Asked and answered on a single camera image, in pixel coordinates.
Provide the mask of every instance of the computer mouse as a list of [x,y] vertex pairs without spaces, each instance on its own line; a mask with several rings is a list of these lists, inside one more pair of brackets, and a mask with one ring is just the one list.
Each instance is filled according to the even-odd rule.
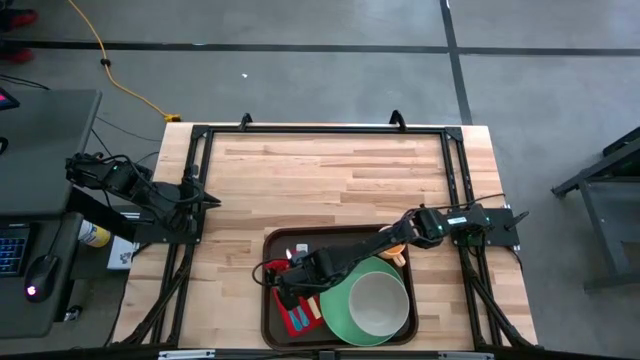
[[39,303],[49,298],[55,286],[59,260],[54,255],[43,255],[29,265],[24,276],[24,294],[27,300]]

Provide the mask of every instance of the gray floor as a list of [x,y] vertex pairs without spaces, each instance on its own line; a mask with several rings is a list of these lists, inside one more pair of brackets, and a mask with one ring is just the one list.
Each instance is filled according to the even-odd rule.
[[[90,40],[62,0],[23,0],[41,21],[24,39]],[[242,44],[444,46],[436,0],[78,0],[104,40]],[[450,0],[460,46],[637,48],[635,0]],[[383,123],[398,108],[411,123],[460,124],[448,55],[110,51],[118,79],[185,121]],[[37,50],[0,73],[52,88],[98,88],[100,115],[150,138],[162,118],[109,85],[90,50]],[[549,189],[638,126],[639,57],[463,56],[474,124],[491,130],[503,187],[519,226],[524,276],[541,345],[640,357],[640,289],[586,295],[604,274],[582,199]],[[8,89],[16,89],[11,84]],[[132,158],[158,143],[97,122],[113,152]],[[89,151],[100,150],[92,139]],[[0,342],[1,352],[96,346],[117,311],[122,277],[87,284],[85,317],[44,339]]]

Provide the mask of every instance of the orange cup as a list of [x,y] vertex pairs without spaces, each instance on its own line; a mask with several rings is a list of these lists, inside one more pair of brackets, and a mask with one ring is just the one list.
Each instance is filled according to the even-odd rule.
[[[388,228],[390,228],[391,225],[389,226],[385,226],[382,229],[380,229],[380,231],[386,230]],[[387,249],[383,252],[381,252],[380,254],[378,254],[378,256],[380,256],[383,259],[387,259],[387,260],[393,260],[393,262],[398,266],[398,267],[403,267],[407,261],[405,260],[404,256],[402,256],[402,252],[404,251],[404,248],[406,247],[406,245],[397,245],[392,247],[391,249]]]

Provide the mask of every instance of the wooden tabletop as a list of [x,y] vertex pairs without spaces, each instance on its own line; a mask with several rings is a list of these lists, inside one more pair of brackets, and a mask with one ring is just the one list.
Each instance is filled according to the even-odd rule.
[[[192,125],[167,125],[156,181],[180,181]],[[488,128],[462,130],[475,196],[501,193]],[[452,154],[457,159],[453,146]],[[209,210],[196,248],[181,347],[267,347],[260,335],[260,287],[250,272],[273,230],[393,223],[420,203],[449,204],[440,140],[432,135],[218,134],[206,191],[221,199],[222,207]],[[482,204],[499,207],[504,199]],[[129,335],[157,299],[167,248],[152,245],[133,261],[114,341]],[[506,249],[493,247],[487,259],[496,301],[535,343],[518,262]],[[411,342],[394,349],[472,349],[460,261],[450,240],[430,250],[413,247],[411,266],[419,330]],[[484,306],[479,309],[489,339]]]

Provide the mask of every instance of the brown tray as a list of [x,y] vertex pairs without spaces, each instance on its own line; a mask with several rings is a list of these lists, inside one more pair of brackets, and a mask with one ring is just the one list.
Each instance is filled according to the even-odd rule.
[[[294,250],[296,244],[308,244],[309,251],[314,251],[329,245],[356,243],[373,236],[384,226],[386,225],[327,226],[276,230],[265,239],[262,257],[264,260],[284,258],[285,250],[287,248]],[[407,295],[409,295],[409,316],[402,328],[391,339],[382,344],[384,346],[405,344],[413,339],[418,331],[418,312],[416,311],[416,297],[413,291],[408,246],[402,255],[407,260],[407,264],[401,269],[398,269],[393,264],[393,261],[387,262],[398,270],[400,277],[403,279]],[[280,351],[353,347],[353,345],[340,340],[334,335],[326,324],[313,329],[307,334],[290,337],[271,290],[264,287],[262,288],[262,323],[260,330],[264,341],[273,349]]]

